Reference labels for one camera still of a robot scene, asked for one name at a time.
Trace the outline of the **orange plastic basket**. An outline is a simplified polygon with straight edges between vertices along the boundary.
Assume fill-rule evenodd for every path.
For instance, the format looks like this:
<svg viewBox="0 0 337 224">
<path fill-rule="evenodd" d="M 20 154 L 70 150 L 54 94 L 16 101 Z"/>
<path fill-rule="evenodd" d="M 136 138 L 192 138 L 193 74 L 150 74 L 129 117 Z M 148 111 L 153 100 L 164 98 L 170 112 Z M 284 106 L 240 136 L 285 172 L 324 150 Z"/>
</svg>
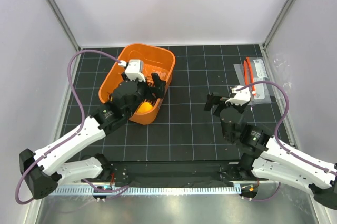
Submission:
<svg viewBox="0 0 337 224">
<path fill-rule="evenodd" d="M 152 123 L 170 86 L 175 56 L 165 48 L 133 43 L 122 49 L 98 96 L 132 122 Z"/>
</svg>

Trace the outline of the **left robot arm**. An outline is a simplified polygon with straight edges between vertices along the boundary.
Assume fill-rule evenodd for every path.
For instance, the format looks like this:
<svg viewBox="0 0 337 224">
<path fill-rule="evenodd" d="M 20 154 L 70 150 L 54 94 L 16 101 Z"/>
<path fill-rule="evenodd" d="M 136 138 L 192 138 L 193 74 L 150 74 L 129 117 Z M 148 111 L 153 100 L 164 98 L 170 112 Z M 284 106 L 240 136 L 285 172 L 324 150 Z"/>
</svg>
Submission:
<svg viewBox="0 0 337 224">
<path fill-rule="evenodd" d="M 123 73 L 122 80 L 108 93 L 107 100 L 83 118 L 79 126 L 41 149 L 25 149 L 19 154 L 22 175 L 19 183 L 25 182 L 32 198 L 37 200 L 69 182 L 109 180 L 114 168 L 103 154 L 82 161 L 69 162 L 69 159 L 134 119 L 146 101 L 152 108 L 159 108 L 171 79 L 170 76 L 151 73 L 145 81 L 140 81 Z"/>
</svg>

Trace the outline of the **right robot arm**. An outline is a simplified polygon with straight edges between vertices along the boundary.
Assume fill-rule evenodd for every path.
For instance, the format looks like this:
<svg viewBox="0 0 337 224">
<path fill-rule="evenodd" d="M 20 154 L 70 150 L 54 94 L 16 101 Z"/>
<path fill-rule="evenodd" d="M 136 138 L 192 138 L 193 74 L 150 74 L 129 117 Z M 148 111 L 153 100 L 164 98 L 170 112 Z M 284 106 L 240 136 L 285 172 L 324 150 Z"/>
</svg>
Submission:
<svg viewBox="0 0 337 224">
<path fill-rule="evenodd" d="M 274 180 L 313 196 L 314 200 L 336 209 L 336 164 L 314 158 L 276 139 L 262 128 L 247 124 L 244 111 L 249 96 L 243 92 L 229 98 L 215 93 L 207 96 L 204 110 L 216 106 L 223 139 L 242 152 L 237 173 L 244 180 Z"/>
</svg>

